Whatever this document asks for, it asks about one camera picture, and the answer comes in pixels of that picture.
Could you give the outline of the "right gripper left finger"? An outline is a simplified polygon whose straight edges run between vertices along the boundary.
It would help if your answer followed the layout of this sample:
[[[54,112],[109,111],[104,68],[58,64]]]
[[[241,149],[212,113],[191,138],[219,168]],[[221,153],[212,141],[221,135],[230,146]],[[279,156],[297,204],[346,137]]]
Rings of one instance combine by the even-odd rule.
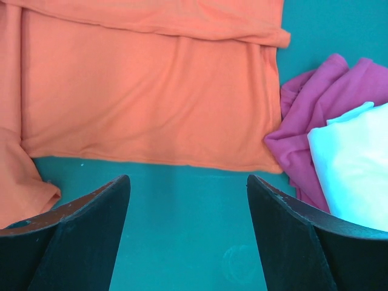
[[[108,290],[130,199],[121,175],[1,230],[1,290]]]

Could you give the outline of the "orange t-shirt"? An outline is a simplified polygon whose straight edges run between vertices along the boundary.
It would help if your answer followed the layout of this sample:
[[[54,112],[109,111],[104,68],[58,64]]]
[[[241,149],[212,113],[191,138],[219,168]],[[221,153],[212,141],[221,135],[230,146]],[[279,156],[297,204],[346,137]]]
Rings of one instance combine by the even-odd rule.
[[[281,173],[282,1],[2,1],[1,227],[60,199],[34,158]]]

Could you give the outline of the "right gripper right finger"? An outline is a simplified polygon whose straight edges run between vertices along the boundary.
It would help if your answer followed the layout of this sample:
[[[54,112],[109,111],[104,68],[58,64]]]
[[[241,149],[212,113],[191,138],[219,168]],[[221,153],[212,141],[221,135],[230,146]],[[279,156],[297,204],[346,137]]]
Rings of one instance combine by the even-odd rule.
[[[247,178],[268,290],[387,290],[387,232],[336,218]]]

